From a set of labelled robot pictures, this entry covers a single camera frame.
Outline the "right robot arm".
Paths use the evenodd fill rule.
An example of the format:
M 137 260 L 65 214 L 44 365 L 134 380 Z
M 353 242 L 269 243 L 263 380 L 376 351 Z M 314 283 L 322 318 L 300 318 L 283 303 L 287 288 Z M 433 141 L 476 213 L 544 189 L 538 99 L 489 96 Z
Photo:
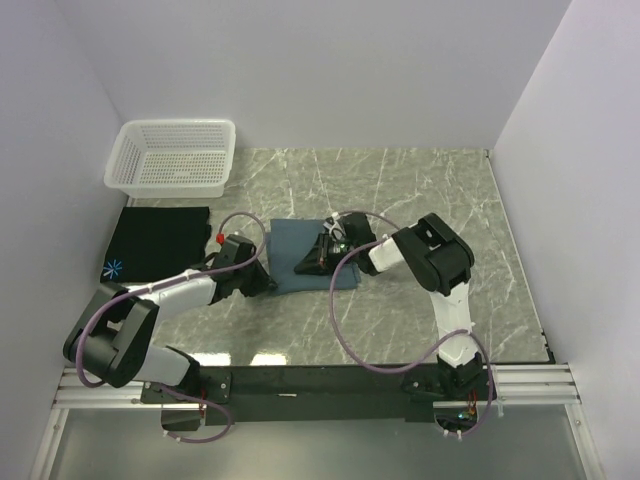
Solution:
M 431 387 L 452 399 L 472 392 L 483 371 L 481 350 L 470 337 L 470 246 L 435 213 L 379 240 L 369 213 L 335 212 L 308 253 L 294 267 L 304 275 L 331 275 L 339 264 L 355 262 L 362 273 L 376 276 L 406 265 L 426 290 L 434 309 L 439 339 L 437 383 Z

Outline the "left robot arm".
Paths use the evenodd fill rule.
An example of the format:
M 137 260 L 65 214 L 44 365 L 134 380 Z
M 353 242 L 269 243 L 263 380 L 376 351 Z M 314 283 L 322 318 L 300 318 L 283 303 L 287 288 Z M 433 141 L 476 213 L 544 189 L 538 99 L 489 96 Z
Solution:
M 129 382 L 164 384 L 176 401 L 204 389 L 200 364 L 174 347 L 152 344 L 156 327 L 186 311 L 218 303 L 238 290 L 256 297 L 277 283 L 257 259 L 254 243 L 231 234 L 197 268 L 146 286 L 106 282 L 95 292 L 68 335 L 63 356 L 92 388 Z

